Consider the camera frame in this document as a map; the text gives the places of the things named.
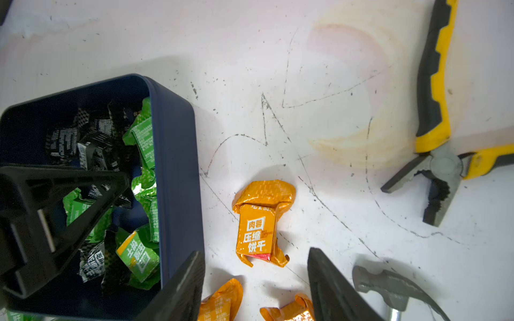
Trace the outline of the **orange cookie packet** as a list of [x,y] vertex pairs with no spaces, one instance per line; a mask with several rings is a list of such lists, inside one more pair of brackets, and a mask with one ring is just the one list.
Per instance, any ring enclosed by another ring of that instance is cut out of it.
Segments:
[[277,224],[291,209],[296,188],[285,181],[253,181],[239,191],[232,210],[240,216],[236,255],[253,267],[250,258],[285,267],[290,258],[278,246]]
[[267,321],[315,321],[313,302],[305,294],[297,294],[282,308],[261,308],[260,314]]
[[198,321],[233,321],[244,295],[242,284],[235,278],[201,302]]

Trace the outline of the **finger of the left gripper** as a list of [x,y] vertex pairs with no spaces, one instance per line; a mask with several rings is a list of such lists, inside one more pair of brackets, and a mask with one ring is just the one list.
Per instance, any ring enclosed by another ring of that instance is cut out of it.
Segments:
[[[100,198],[71,224],[54,223],[64,197],[89,185],[100,188]],[[26,299],[60,275],[128,187],[122,172],[2,166],[1,291]]]

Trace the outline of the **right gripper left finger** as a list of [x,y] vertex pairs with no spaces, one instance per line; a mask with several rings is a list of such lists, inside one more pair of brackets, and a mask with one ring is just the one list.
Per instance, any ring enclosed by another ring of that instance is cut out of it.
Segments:
[[135,319],[141,321],[197,320],[205,271],[205,254],[202,251],[193,251],[171,280]]

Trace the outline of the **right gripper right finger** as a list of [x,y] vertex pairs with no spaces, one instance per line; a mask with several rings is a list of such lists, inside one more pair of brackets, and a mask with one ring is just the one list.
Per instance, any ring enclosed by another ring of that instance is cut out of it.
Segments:
[[309,250],[307,271],[317,321],[382,319],[321,249]]

